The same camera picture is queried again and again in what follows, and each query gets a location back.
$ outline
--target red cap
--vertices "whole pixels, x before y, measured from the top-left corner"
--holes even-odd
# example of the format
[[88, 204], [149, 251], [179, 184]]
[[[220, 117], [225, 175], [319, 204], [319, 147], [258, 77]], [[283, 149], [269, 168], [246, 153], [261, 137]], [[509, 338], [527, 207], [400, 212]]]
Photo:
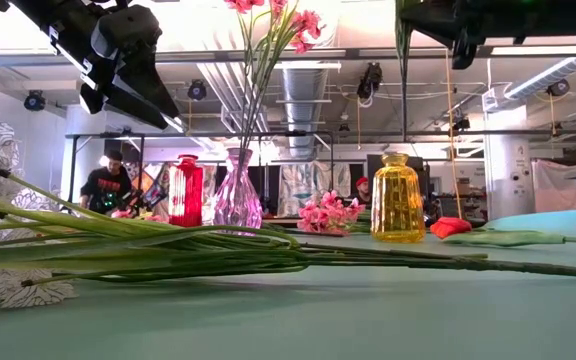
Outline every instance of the red cap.
[[365, 177], [365, 176], [362, 176], [362, 177], [359, 178], [359, 180], [357, 180], [357, 182], [355, 183], [355, 186], [356, 186], [356, 187], [359, 187], [359, 185], [361, 185], [361, 184], [363, 184], [363, 183], [365, 183], [365, 182], [368, 182], [368, 178]]

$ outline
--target red glass vase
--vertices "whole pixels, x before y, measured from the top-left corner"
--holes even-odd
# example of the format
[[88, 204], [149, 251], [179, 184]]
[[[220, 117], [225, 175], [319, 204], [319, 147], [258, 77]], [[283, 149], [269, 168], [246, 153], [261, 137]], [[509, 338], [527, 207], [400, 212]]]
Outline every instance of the red glass vase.
[[177, 226], [201, 226], [204, 170], [194, 155], [180, 155], [181, 162], [170, 167], [168, 212], [170, 223]]

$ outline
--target table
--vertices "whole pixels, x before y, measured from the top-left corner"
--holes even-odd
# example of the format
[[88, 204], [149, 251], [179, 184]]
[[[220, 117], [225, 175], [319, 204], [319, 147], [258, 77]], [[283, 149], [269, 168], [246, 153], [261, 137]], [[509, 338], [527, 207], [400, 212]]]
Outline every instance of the table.
[[[576, 265], [576, 245], [390, 245]], [[80, 298], [0, 310], [0, 359], [575, 359], [576, 279], [500, 272], [312, 268], [139, 288], [76, 283]]]

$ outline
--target black t-shirt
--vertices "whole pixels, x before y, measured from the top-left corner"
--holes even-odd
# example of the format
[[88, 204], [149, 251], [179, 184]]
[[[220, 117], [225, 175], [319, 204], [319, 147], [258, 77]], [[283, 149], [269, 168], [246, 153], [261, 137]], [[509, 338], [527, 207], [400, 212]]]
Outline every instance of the black t-shirt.
[[366, 205], [367, 208], [372, 206], [372, 197], [368, 201], [365, 201], [359, 194], [352, 194], [350, 195], [350, 200], [357, 199], [359, 201], [359, 205]]
[[112, 199], [119, 199], [132, 189], [132, 183], [128, 172], [122, 166], [118, 175], [112, 175], [108, 169], [100, 168], [93, 170], [88, 175], [88, 181], [81, 188], [81, 195], [90, 197], [89, 208], [98, 213], [105, 213], [112, 210], [114, 206], [106, 203]]

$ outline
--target person with red cap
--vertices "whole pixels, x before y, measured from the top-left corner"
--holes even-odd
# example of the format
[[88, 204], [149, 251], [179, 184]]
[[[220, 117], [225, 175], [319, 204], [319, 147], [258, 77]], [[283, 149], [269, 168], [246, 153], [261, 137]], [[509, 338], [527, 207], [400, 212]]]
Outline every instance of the person with red cap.
[[370, 193], [370, 184], [368, 184], [368, 178], [362, 176], [355, 183], [357, 187], [357, 194], [355, 197], [359, 201], [359, 205], [366, 205], [370, 207], [372, 205], [372, 194]]

